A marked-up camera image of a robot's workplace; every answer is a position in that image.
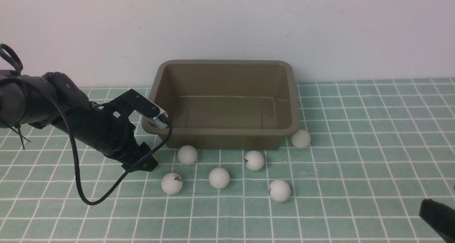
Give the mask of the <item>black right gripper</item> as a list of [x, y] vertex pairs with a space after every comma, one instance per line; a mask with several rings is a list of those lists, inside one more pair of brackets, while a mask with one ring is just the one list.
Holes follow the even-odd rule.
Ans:
[[419, 216], [446, 243], [455, 242], [455, 210], [432, 199], [421, 202]]

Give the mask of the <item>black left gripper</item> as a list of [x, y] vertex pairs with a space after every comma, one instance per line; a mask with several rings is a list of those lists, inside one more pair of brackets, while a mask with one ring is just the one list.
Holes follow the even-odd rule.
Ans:
[[74, 108], [66, 111], [67, 124], [62, 117], [57, 117], [53, 125], [65, 133], [68, 125], [75, 139], [121, 162], [125, 171], [152, 172], [158, 161], [147, 143], [136, 142], [135, 125], [129, 120], [132, 112], [131, 107], [113, 102], [89, 102], [88, 110]]

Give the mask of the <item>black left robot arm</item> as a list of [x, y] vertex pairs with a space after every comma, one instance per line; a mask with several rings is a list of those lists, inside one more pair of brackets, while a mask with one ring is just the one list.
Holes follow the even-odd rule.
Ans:
[[47, 125], [119, 161], [127, 170], [153, 171], [158, 165], [151, 148], [138, 144], [135, 125], [129, 121], [134, 110], [142, 113], [147, 99], [129, 89], [104, 107], [95, 107], [74, 82], [60, 72], [41, 77], [1, 71], [1, 128], [28, 124], [42, 129]]

